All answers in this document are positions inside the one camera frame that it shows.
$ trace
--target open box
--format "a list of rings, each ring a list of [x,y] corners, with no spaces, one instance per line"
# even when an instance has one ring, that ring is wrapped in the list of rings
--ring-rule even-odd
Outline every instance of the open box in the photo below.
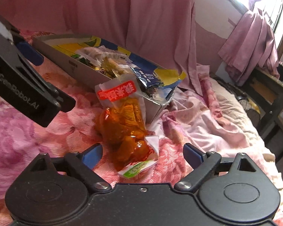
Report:
[[[85,43],[90,39],[91,36],[78,34],[45,35],[35,37],[33,39],[32,46],[40,53],[42,53],[45,57],[47,57],[56,65],[58,65],[71,77],[94,89],[96,85],[107,82],[108,80],[110,80],[110,78],[53,47],[55,45],[61,44]],[[121,47],[118,47],[117,45],[111,42],[100,39],[98,37],[96,37],[96,39],[97,40],[95,41],[94,46],[99,46],[100,41],[102,41],[105,42],[105,46],[107,48],[119,50],[126,54],[129,53],[131,56],[137,58],[141,64],[149,63],[155,68],[158,67],[163,69],[159,65],[153,62],[149,62],[144,58],[141,58],[136,54],[133,54]],[[166,102],[163,104],[156,103],[155,101],[144,97],[146,107],[146,123],[151,123],[162,112],[162,110],[165,109],[165,107],[170,103],[173,94],[174,89],[168,94]]]

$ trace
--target crumpled sheet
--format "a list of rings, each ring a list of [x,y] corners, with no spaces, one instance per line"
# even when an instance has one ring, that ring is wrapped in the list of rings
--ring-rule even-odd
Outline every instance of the crumpled sheet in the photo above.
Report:
[[[47,128],[43,128],[0,98],[0,225],[11,222],[4,205],[5,191],[39,152],[48,152],[52,157],[63,156],[101,142],[94,130],[94,117],[102,110],[96,95],[48,59],[35,68],[46,81],[74,97],[77,103],[72,111],[60,112]],[[117,182],[170,182],[174,185],[192,171],[182,154],[186,142],[203,151],[217,151],[222,156],[234,157],[237,152],[246,152],[281,193],[281,206],[275,222],[282,226],[283,181],[276,169],[274,155],[264,147],[263,140],[235,98],[207,76],[204,85],[209,90],[204,98],[192,91],[177,89],[168,109],[148,127],[160,138],[160,157],[154,167],[134,179],[124,179],[114,170],[103,145],[103,158],[94,171],[112,185]],[[209,100],[212,112],[220,108],[223,117],[230,122],[221,121],[221,126],[217,122],[218,116],[212,115],[205,104],[205,98]]]

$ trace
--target snack wrapper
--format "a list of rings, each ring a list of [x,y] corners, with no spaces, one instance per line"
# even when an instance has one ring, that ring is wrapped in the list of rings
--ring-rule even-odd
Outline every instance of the snack wrapper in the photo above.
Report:
[[[147,136],[145,103],[133,74],[123,74],[95,87],[105,108],[96,130],[107,144],[118,173],[132,178],[158,160],[158,137]]]

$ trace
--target cardboard box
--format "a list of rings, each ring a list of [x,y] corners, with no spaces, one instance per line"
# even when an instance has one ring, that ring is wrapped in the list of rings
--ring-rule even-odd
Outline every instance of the cardboard box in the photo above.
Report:
[[[94,89],[96,85],[107,82],[110,78],[52,47],[60,44],[83,43],[90,38],[91,36],[88,35],[77,34],[46,35],[35,37],[33,39],[32,46],[58,65],[71,77]],[[164,104],[159,104],[151,99],[144,98],[146,106],[146,123],[151,123],[156,117],[158,117],[162,110],[170,103],[173,94],[174,90],[169,93],[167,97],[168,100]]]

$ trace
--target circular cover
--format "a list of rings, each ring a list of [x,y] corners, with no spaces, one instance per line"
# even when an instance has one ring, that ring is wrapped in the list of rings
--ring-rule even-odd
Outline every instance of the circular cover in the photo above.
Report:
[[[259,222],[273,216],[279,203],[276,188],[265,186],[260,178],[254,179],[254,183],[250,179],[230,178],[229,174],[219,176],[200,187],[198,198],[208,211],[238,223]]]
[[[77,212],[87,197],[82,182],[57,175],[43,181],[15,182],[6,193],[5,203],[16,219],[29,223],[53,223]]]

